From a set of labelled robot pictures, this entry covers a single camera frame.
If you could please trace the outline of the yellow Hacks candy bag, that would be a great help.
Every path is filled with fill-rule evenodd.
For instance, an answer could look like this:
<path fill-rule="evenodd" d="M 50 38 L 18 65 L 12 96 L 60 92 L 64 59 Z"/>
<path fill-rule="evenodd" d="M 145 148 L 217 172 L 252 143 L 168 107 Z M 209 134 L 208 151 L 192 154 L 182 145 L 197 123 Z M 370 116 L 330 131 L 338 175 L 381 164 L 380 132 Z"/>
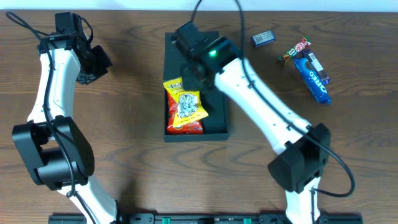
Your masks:
<path fill-rule="evenodd" d="M 163 85 L 176 102 L 174 126 L 183 126 L 208 116 L 208 112 L 202 106 L 200 92 L 185 90 L 182 77 L 166 81 Z"/>

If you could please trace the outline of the red snack bag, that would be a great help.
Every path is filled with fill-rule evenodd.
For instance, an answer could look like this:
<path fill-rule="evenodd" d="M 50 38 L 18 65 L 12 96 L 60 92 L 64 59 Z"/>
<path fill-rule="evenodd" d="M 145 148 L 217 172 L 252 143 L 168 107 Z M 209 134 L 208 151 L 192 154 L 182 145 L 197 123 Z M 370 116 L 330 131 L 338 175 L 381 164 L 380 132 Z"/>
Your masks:
<path fill-rule="evenodd" d="M 174 117 L 177 110 L 177 103 L 172 96 L 167 93 L 168 98 L 168 125 L 166 127 L 166 133 L 169 135 L 180 135 L 180 134 L 203 134 L 203 126 L 201 121 L 194 121 L 192 123 L 184 124 L 183 126 L 174 126 Z"/>

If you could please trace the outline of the dark green gift box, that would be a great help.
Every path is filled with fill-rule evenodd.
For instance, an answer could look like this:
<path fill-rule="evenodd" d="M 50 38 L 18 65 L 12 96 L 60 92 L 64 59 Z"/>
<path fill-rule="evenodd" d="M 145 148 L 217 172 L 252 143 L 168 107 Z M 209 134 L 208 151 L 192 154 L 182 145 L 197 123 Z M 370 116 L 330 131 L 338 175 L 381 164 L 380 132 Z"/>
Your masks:
<path fill-rule="evenodd" d="M 187 61 L 171 43 L 171 32 L 165 33 L 165 57 L 163 81 L 180 76 L 187 69 Z M 229 138 L 228 102 L 217 89 L 201 93 L 201 102 L 209 116 L 202 120 L 203 134 L 168 134 L 164 131 L 165 142 L 225 141 Z"/>

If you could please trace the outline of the red green chocolate bar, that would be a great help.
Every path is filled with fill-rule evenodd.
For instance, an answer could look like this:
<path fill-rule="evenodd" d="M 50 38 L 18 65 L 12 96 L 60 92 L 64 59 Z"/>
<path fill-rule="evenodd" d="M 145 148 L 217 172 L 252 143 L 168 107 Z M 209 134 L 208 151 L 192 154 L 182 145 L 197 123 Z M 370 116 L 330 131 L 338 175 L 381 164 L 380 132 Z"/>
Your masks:
<path fill-rule="evenodd" d="M 294 58 L 298 53 L 310 45 L 312 45 L 312 41 L 306 36 L 303 36 L 299 42 L 297 42 L 278 59 L 284 63 L 287 63 L 290 59 Z"/>

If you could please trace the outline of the dark blue wafer bar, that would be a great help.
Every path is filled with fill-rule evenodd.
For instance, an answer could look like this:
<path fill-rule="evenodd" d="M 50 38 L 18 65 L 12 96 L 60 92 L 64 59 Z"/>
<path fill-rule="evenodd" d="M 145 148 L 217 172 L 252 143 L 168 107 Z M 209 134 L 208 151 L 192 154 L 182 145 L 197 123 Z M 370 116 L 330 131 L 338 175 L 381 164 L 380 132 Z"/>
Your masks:
<path fill-rule="evenodd" d="M 329 84 L 330 82 L 330 77 L 328 76 L 328 74 L 326 73 L 325 69 L 323 68 L 323 66 L 321 65 L 320 61 L 316 58 L 315 54 L 310 50 L 304 50 L 302 52 L 302 55 L 308 59 L 308 61 L 310 62 L 310 64 L 312 65 L 312 67 L 315 69 L 316 73 L 318 74 L 321 82 L 324 85 Z"/>

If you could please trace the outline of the blue Oreo cookie pack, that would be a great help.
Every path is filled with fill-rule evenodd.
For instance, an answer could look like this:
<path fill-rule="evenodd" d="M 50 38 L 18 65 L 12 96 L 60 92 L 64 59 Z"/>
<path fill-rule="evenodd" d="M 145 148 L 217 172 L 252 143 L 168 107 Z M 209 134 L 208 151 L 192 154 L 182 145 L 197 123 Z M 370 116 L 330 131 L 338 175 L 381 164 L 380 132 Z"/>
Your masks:
<path fill-rule="evenodd" d="M 295 58 L 294 64 L 314 99 L 320 104 L 330 105 L 330 96 L 309 60 L 305 57 Z"/>

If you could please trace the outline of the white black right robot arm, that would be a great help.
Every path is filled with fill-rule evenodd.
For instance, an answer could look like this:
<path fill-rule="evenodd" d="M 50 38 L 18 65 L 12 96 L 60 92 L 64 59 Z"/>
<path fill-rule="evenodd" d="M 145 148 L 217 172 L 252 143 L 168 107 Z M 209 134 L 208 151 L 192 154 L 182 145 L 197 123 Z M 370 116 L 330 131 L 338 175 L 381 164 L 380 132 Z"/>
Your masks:
<path fill-rule="evenodd" d="M 203 86 L 211 85 L 231 98 L 262 131 L 277 157 L 268 170 L 285 190 L 285 214 L 291 223 L 320 218 L 318 185 L 328 162 L 330 131 L 312 126 L 293 112 L 257 75 L 249 60 L 226 37 L 178 38 L 173 44 L 194 66 Z"/>

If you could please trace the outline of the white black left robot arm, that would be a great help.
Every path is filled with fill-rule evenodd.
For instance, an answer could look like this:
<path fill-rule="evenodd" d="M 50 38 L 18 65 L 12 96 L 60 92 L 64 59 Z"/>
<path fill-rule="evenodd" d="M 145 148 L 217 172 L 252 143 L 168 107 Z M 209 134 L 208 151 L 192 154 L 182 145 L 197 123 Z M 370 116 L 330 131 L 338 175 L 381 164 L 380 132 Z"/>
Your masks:
<path fill-rule="evenodd" d="M 93 150 L 73 120 L 75 85 L 107 73 L 111 62 L 93 36 L 61 31 L 38 46 L 41 75 L 34 107 L 12 130 L 14 144 L 33 182 L 69 198 L 87 223 L 119 223 L 116 199 L 94 175 Z"/>

